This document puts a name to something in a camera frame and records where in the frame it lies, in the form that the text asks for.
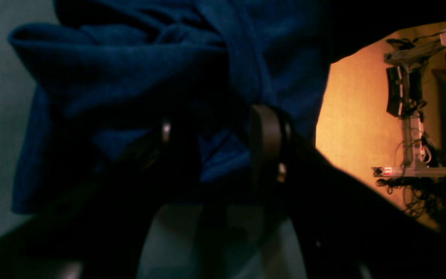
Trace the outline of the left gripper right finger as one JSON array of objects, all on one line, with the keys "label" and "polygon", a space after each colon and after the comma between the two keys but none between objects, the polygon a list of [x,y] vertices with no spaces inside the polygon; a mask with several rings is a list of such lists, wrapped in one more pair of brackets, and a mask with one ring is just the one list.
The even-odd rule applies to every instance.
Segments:
[{"label": "left gripper right finger", "polygon": [[333,166],[282,110],[253,105],[253,191],[290,217],[308,279],[446,279],[446,236]]}]

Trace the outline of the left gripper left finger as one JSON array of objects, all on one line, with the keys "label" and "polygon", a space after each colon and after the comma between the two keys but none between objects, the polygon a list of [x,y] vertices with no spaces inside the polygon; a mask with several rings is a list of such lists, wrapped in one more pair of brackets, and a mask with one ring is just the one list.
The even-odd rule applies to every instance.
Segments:
[{"label": "left gripper left finger", "polygon": [[157,211],[199,182],[195,125],[164,121],[0,237],[0,279],[132,279]]}]

